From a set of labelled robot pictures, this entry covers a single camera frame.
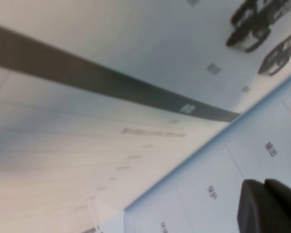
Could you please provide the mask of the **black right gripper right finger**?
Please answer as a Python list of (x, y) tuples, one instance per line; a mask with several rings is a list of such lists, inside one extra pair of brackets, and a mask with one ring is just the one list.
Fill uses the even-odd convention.
[(264, 185), (291, 220), (291, 188), (275, 179), (266, 179)]

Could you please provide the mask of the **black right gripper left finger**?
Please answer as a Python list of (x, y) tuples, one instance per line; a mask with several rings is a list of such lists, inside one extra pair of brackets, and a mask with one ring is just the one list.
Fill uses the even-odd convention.
[(264, 184), (244, 180), (237, 214), (241, 233), (284, 233), (289, 218)]

